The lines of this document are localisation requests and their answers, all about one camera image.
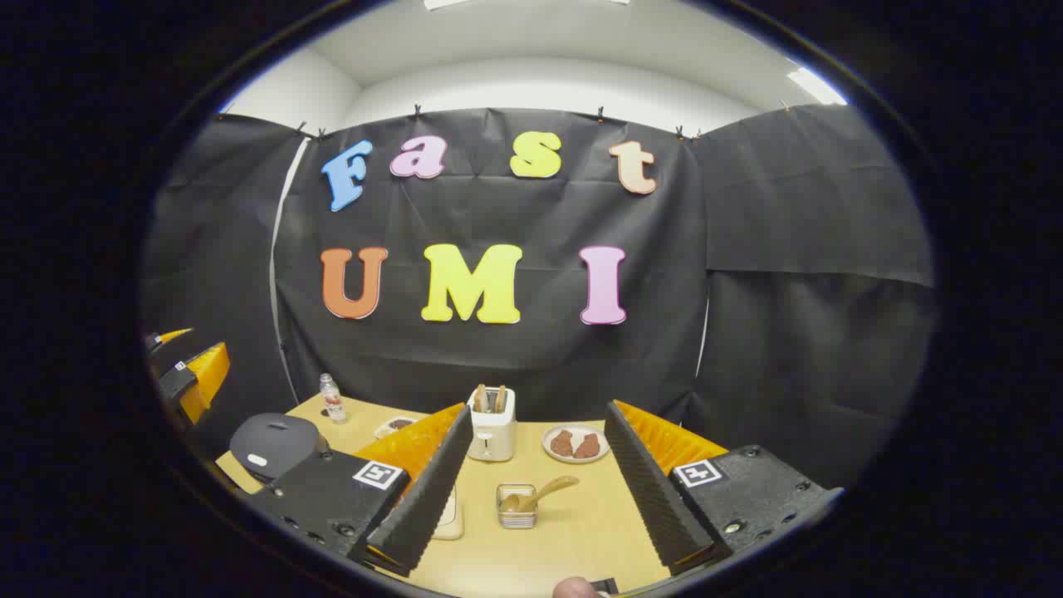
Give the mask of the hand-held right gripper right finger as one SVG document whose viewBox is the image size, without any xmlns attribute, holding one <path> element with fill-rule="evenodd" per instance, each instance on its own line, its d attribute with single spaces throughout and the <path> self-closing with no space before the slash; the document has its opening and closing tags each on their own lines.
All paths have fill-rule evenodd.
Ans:
<svg viewBox="0 0 1063 598">
<path fill-rule="evenodd" d="M 669 571 L 678 575 L 779 537 L 840 496 L 759 445 L 727 450 L 624 401 L 605 435 Z"/>
</svg>

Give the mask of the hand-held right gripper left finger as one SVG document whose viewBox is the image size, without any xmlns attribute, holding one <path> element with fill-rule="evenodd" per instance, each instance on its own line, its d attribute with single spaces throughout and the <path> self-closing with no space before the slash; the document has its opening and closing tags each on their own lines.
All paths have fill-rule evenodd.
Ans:
<svg viewBox="0 0 1063 598">
<path fill-rule="evenodd" d="M 357 452 L 314 454 L 249 503 L 314 546 L 408 576 L 428 548 L 472 435 L 470 408 L 455 404 Z"/>
</svg>

